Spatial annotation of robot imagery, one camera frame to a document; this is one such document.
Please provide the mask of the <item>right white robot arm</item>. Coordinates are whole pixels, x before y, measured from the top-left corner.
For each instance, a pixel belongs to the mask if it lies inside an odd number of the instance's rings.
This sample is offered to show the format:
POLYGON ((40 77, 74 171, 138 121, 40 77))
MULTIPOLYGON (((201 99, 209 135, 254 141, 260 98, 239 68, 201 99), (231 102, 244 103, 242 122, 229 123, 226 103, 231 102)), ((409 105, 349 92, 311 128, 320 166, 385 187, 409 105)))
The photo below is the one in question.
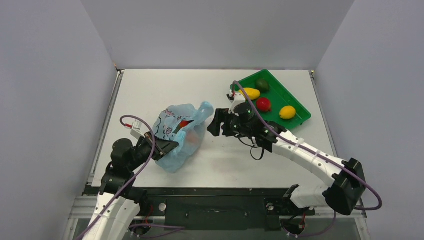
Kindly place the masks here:
POLYGON ((316 187, 298 184, 290 187, 282 199, 282 207, 289 214, 299 209, 328 206, 336 213, 349 216, 366 189, 364 171, 358 160, 326 154, 282 125, 261 121, 247 102, 237 105, 233 111, 216 109, 207 131, 215 137, 248 138, 255 146, 290 159, 321 180, 316 187))

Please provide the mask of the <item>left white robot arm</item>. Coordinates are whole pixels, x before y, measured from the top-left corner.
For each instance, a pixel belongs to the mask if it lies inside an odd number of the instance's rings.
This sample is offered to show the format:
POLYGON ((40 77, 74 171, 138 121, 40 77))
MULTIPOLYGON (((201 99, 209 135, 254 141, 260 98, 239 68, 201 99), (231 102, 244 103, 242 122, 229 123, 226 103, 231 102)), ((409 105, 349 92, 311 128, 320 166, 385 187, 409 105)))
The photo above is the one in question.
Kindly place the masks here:
POLYGON ((178 142, 160 139, 150 132, 140 136, 137 144, 127 138, 115 141, 91 220, 77 239, 123 239, 134 218, 149 210, 147 191, 133 186, 137 177, 134 171, 144 169, 150 160, 162 159, 178 146, 178 142))

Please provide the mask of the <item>orange fake peach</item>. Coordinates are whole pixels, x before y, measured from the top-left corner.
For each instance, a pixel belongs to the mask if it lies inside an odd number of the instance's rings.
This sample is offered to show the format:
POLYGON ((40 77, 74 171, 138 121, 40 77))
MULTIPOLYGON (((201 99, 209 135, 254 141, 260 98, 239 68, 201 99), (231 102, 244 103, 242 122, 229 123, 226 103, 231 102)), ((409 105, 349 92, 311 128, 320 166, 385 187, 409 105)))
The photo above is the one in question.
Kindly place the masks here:
POLYGON ((189 147, 196 151, 202 144, 204 136, 195 130, 187 132, 186 142, 189 147))

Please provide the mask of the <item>light blue plastic bag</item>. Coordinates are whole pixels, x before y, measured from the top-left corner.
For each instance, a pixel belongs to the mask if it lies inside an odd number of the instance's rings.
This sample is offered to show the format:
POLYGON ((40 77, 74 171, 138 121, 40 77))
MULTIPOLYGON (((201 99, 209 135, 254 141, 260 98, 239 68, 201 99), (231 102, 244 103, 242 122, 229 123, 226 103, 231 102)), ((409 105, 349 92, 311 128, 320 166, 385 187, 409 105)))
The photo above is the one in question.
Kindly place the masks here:
POLYGON ((174 150, 156 161, 168 173, 176 173, 200 148, 206 133, 206 120, 214 114, 211 103, 204 101, 199 108, 192 104, 171 105, 163 110, 153 125, 154 135, 177 142, 174 150))

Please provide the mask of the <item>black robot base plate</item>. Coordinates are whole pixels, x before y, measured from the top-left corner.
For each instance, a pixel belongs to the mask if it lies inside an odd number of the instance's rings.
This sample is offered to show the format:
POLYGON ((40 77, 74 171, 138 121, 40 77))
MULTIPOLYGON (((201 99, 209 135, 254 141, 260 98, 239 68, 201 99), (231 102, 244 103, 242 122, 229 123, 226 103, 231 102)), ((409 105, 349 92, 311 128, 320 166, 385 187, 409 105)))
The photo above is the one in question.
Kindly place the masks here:
POLYGON ((133 187, 124 197, 141 210, 137 219, 163 220, 187 231, 280 231, 297 217, 315 214, 297 208, 289 188, 164 188, 133 187))

